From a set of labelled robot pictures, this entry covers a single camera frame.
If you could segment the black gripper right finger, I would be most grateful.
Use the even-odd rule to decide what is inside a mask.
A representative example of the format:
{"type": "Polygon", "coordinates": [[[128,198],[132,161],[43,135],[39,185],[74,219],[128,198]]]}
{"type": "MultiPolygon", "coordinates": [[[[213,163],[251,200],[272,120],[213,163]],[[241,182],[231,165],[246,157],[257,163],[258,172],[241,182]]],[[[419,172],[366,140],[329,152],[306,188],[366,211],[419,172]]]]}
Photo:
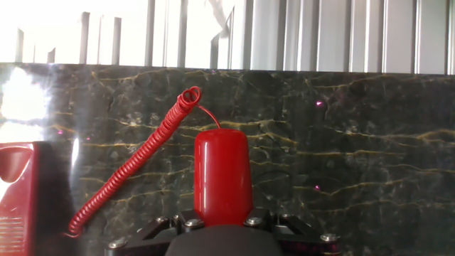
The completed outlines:
{"type": "Polygon", "coordinates": [[[272,233],[285,255],[339,255],[340,236],[322,233],[295,215],[272,214],[267,220],[272,233]]]}

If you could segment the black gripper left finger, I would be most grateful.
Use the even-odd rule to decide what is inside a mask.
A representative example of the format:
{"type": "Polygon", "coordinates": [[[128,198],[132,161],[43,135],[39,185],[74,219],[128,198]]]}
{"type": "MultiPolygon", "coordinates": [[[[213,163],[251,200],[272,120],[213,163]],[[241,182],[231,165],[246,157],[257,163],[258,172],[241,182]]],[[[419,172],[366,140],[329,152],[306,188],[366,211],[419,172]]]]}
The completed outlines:
{"type": "Polygon", "coordinates": [[[182,217],[160,216],[138,229],[130,238],[110,242],[105,256],[164,256],[171,241],[182,231],[182,217]]]}

